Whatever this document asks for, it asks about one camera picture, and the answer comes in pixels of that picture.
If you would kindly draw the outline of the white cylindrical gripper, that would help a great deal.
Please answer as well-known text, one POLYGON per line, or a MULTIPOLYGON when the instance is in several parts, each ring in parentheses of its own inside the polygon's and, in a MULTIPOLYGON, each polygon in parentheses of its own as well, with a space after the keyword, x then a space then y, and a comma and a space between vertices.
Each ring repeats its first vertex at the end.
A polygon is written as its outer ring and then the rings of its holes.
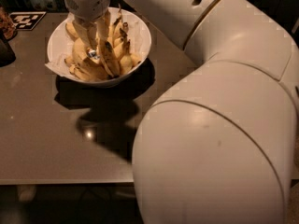
POLYGON ((95 21, 99 18, 96 25, 93 22, 72 21, 78 36, 86 46, 96 49, 96 32, 99 39, 107 40, 110 25, 110 12, 107 10, 110 0, 64 0, 64 2, 68 11, 77 18, 85 21, 95 21))

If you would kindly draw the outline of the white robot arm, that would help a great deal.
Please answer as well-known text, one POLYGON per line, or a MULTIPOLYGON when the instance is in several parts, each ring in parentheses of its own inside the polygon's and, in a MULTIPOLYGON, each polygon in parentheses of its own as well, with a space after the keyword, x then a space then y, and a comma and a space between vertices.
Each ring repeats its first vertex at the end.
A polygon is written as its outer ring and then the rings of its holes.
MULTIPOLYGON (((246 0, 123 0, 195 64, 142 119, 133 148, 144 224, 285 224, 298 48, 246 0)), ((65 0, 85 21, 108 0, 65 0)))

